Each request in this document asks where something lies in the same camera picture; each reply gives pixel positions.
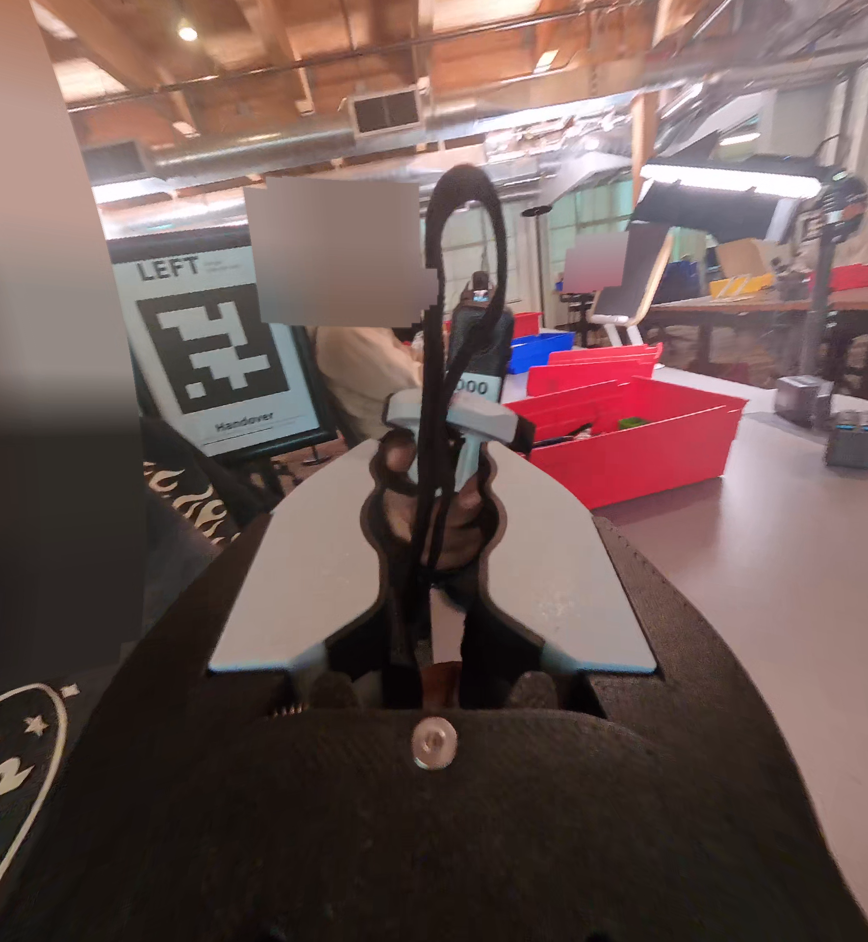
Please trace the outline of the black floor lamp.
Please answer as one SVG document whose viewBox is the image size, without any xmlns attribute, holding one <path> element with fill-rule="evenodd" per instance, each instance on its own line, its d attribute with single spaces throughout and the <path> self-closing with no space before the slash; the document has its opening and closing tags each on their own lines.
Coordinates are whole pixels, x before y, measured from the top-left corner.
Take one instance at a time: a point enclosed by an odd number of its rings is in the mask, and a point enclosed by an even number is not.
<svg viewBox="0 0 868 942">
<path fill-rule="evenodd" d="M 537 309 L 541 313 L 542 329 L 549 331 L 555 325 L 555 319 L 549 310 L 549 271 L 547 260 L 547 224 L 546 217 L 552 206 L 530 206 L 523 210 L 522 218 L 531 225 L 531 261 L 533 283 Z"/>
</svg>

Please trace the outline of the person's left hand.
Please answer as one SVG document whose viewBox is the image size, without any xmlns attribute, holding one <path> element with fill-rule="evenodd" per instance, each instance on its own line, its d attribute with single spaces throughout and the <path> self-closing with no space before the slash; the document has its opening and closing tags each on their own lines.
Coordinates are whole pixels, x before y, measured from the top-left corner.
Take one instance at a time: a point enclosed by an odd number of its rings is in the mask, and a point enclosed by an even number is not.
<svg viewBox="0 0 868 942">
<path fill-rule="evenodd" d="M 381 457 L 389 479 L 407 476 L 416 454 L 413 437 L 406 430 L 391 430 L 381 440 Z M 414 535 L 417 497 L 386 487 L 382 507 L 393 538 L 409 544 Z M 470 477 L 453 495 L 444 522 L 436 571 L 452 571 L 475 560 L 485 538 L 479 523 L 485 498 L 478 477 Z"/>
</svg>

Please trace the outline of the framed code sign on stand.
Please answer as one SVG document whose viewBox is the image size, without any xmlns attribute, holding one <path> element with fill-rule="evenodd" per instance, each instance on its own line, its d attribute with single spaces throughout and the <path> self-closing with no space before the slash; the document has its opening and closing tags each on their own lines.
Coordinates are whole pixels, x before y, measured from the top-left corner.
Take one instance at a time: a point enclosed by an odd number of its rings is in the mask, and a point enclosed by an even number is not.
<svg viewBox="0 0 868 942">
<path fill-rule="evenodd" d="M 337 438 L 305 330 L 263 320 L 247 224 L 107 248 L 145 416 L 225 465 Z"/>
</svg>

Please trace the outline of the studio light panel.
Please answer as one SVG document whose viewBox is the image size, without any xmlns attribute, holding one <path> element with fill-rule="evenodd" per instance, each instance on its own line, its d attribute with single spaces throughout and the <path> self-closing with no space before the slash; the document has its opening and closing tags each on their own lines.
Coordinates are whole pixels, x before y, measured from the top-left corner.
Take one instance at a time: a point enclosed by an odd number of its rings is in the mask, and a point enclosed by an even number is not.
<svg viewBox="0 0 868 942">
<path fill-rule="evenodd" d="M 755 155 L 654 158 L 641 171 L 643 187 L 632 222 L 710 235 L 717 243 L 741 239 L 784 244 L 801 214 L 854 175 L 811 157 Z"/>
</svg>

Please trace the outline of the grey label printer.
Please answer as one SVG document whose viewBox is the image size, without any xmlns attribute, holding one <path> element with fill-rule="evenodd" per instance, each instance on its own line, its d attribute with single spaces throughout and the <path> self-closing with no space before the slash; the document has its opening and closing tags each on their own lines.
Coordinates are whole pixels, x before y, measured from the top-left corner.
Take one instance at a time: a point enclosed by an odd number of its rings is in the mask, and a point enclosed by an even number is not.
<svg viewBox="0 0 868 942">
<path fill-rule="evenodd" d="M 834 383 L 817 376 L 785 376 L 778 379 L 774 413 L 808 429 L 827 427 L 832 416 Z"/>
</svg>

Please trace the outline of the ceiling air vent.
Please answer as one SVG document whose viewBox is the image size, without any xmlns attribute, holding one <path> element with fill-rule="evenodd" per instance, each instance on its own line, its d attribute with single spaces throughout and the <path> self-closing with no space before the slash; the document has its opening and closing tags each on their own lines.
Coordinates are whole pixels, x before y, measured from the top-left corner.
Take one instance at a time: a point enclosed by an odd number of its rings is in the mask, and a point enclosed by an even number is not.
<svg viewBox="0 0 868 942">
<path fill-rule="evenodd" d="M 356 138 L 386 135 L 423 126 L 424 114 L 417 87 L 353 95 L 347 100 Z"/>
</svg>

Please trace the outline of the silver ventilation duct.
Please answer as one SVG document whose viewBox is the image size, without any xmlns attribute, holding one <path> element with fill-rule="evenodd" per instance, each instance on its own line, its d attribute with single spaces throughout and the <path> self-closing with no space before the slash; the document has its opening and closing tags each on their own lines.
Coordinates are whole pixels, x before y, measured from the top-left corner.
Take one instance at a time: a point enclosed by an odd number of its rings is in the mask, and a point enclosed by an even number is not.
<svg viewBox="0 0 868 942">
<path fill-rule="evenodd" d="M 354 121 L 338 113 L 256 134 L 202 136 L 169 148 L 145 148 L 134 140 L 82 150 L 92 185 L 161 180 L 191 187 L 251 174 L 299 169 L 334 158 L 362 157 L 440 140 L 507 130 L 560 117 L 589 117 L 627 104 L 630 93 L 556 104 L 514 103 L 492 97 L 440 100 L 423 110 L 419 124 L 357 133 Z"/>
</svg>

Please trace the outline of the blue plastic bin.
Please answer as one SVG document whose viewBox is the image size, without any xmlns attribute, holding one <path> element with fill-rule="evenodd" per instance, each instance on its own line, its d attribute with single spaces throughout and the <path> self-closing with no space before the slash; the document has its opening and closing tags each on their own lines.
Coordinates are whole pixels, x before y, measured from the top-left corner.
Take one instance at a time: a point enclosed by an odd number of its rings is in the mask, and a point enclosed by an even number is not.
<svg viewBox="0 0 868 942">
<path fill-rule="evenodd" d="M 546 366 L 553 353 L 573 348 L 574 332 L 548 331 L 515 337 L 511 343 L 509 375 L 528 373 L 535 366 Z"/>
</svg>

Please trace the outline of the grey battery charger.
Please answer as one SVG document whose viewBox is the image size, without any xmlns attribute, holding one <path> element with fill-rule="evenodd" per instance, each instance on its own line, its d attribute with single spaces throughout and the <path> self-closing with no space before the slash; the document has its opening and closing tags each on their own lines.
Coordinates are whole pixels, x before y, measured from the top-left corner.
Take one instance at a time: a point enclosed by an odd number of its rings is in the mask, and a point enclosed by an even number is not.
<svg viewBox="0 0 868 942">
<path fill-rule="evenodd" d="M 825 464 L 868 470 L 868 411 L 840 411 L 829 418 Z"/>
</svg>

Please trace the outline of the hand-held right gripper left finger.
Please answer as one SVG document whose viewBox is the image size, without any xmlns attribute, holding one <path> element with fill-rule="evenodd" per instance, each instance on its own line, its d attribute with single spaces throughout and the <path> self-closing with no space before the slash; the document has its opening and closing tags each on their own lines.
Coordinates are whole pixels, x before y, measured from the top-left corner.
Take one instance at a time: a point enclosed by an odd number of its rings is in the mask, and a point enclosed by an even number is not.
<svg viewBox="0 0 868 942">
<path fill-rule="evenodd" d="M 304 693 L 325 672 L 357 681 L 382 671 L 387 585 L 365 510 L 378 449 L 350 449 L 271 512 L 209 659 L 213 676 L 285 672 Z"/>
</svg>

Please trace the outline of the wooden desk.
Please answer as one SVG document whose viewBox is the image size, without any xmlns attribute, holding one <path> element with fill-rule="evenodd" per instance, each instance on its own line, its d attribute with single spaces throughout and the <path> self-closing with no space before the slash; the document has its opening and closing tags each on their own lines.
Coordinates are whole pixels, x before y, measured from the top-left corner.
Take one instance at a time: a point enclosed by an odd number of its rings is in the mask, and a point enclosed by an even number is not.
<svg viewBox="0 0 868 942">
<path fill-rule="evenodd" d="M 802 327 L 808 300 L 784 301 L 769 292 L 748 298 L 699 298 L 654 304 L 644 316 L 648 328 L 682 325 L 698 330 L 696 364 L 705 371 L 711 364 L 712 332 L 716 328 L 769 327 L 782 315 L 789 327 Z M 840 384 L 859 398 L 868 398 L 868 347 L 863 368 L 846 368 L 849 346 L 841 337 L 868 337 L 868 288 L 857 288 L 832 294 L 828 300 L 825 336 L 828 354 L 825 362 L 827 378 Z"/>
</svg>

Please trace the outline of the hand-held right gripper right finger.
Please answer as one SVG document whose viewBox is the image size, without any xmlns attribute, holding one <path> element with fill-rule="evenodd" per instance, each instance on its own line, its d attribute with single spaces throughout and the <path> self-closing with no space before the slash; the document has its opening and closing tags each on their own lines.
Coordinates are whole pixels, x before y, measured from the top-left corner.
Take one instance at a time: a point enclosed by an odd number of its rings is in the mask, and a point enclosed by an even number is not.
<svg viewBox="0 0 868 942">
<path fill-rule="evenodd" d="M 498 529 L 481 566 L 483 595 L 524 632 L 550 672 L 654 674 L 657 662 L 591 512 L 565 486 L 488 444 Z"/>
</svg>

